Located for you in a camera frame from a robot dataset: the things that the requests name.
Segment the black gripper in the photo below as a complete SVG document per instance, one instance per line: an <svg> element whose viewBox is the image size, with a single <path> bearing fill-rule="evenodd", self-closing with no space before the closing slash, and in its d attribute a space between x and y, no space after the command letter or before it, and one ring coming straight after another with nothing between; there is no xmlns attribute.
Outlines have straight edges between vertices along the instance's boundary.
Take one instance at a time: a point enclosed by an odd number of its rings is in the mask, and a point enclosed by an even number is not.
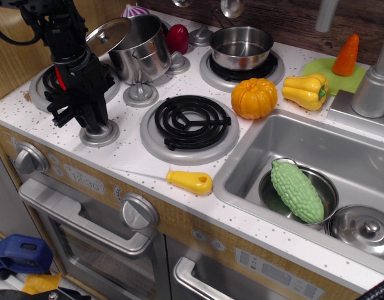
<svg viewBox="0 0 384 300"><path fill-rule="evenodd" d="M100 131L100 125L108 121L104 94L114 85L109 66L92 53L82 68L59 68L58 71L66 88L63 93L66 104L56 101L48 104L54 125L61 128L75 118L82 128L92 133Z"/></svg>

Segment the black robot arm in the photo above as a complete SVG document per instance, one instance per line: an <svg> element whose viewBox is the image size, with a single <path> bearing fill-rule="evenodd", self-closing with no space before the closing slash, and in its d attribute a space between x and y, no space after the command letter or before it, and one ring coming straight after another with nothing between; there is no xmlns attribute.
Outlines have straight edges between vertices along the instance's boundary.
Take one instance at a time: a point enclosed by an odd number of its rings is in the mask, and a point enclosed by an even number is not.
<svg viewBox="0 0 384 300"><path fill-rule="evenodd" d="M16 46L38 41L49 48L61 91L47 90L47 110L57 127L72 119L93 134L108 123L105 92L114 85L109 67L86 43L84 18L73 1L0 1L1 8L17 9L34 32L28 41L15 41L0 31L0 38Z"/></svg>

